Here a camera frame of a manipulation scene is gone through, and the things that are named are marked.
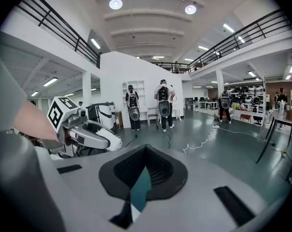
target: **black rubber pad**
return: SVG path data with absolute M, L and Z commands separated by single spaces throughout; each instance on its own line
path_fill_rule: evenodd
M 219 197 L 225 208 L 233 217 L 238 226 L 249 222 L 254 218 L 254 214 L 247 206 L 233 193 L 229 187 L 220 187 L 214 189 L 214 192 Z

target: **balcony railing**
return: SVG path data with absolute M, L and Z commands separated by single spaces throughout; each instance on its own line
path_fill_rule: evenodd
M 183 64 L 183 63 L 168 63 L 168 62 L 161 62 L 161 63 L 154 63 L 159 67 L 162 67 L 163 69 L 172 72 L 174 74 L 190 74 L 190 66 L 189 64 Z
M 100 55 L 45 0 L 21 0 L 17 7 L 34 18 L 39 27 L 99 68 Z

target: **white robot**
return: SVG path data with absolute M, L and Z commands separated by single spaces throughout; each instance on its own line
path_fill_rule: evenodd
M 115 151 L 122 145 L 109 128 L 88 120 L 85 110 L 68 97 L 54 97 L 47 118 L 64 145 L 62 154 L 72 157 L 83 146 Z

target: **desk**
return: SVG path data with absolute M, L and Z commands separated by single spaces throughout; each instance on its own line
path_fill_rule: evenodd
M 266 145 L 265 145 L 260 157 L 256 161 L 256 163 L 258 163 L 260 161 L 260 159 L 262 158 L 263 154 L 265 153 L 265 151 L 267 149 L 267 146 L 268 146 L 269 142 L 271 141 L 272 134 L 273 134 L 275 128 L 277 127 L 277 123 L 283 124 L 283 125 L 287 125 L 287 126 L 291 126 L 291 133 L 290 133 L 290 137 L 289 137 L 289 141 L 287 143 L 286 149 L 289 147 L 289 144 L 290 144 L 290 141 L 291 141 L 291 137 L 292 137 L 292 121 L 287 120 L 286 119 L 286 115 L 279 116 L 279 112 L 278 111 L 274 111 L 273 112 L 273 118 L 272 118 L 272 121 L 271 121 L 271 125 L 270 125 L 269 131 L 268 131 L 268 133 L 266 135 L 266 139 L 267 139 L 267 137 L 268 137 L 268 135 L 270 133 L 269 138 L 267 140 L 267 143 L 266 143 Z M 289 173 L 288 173 L 288 175 L 287 175 L 285 180 L 287 180 L 289 178 L 291 172 L 292 172 L 292 166 L 291 166 L 291 169 L 290 169 L 290 171 L 289 171 Z

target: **concrete floor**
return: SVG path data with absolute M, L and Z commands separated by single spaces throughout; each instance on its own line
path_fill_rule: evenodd
M 179 150 L 200 146 L 211 131 L 210 141 L 206 142 L 202 148 L 195 150 L 187 149 L 186 155 L 191 154 L 209 160 L 222 167 L 231 175 L 242 180 L 254 188 L 268 204 L 272 204 L 280 197 L 286 196 L 291 185 L 284 181 L 291 166 L 289 159 L 281 157 L 280 152 L 276 152 L 269 146 L 263 158 L 258 164 L 258 159 L 265 143 L 258 143 L 256 139 L 245 134 L 235 134 L 224 130 L 214 130 L 212 125 L 217 124 L 214 117 L 208 114 L 185 110 L 185 118 L 182 121 L 174 120 L 175 128 L 169 129 L 167 133 L 171 137 L 171 149 Z M 241 131 L 254 135 L 262 139 L 260 127 L 233 120 L 232 124 L 220 123 L 221 128 L 231 131 Z M 135 134 L 138 138 L 130 143 L 130 146 L 151 144 L 155 147 L 168 148 L 169 138 L 162 133 L 161 126 L 156 130 L 155 123 L 148 127 L 147 123 L 141 124 L 140 131 L 131 129 L 120 129 L 117 135 L 121 137 L 125 147 Z M 274 132 L 272 142 L 283 148 L 286 147 L 288 135 Z M 292 140 L 288 149 L 288 155 L 292 159 Z

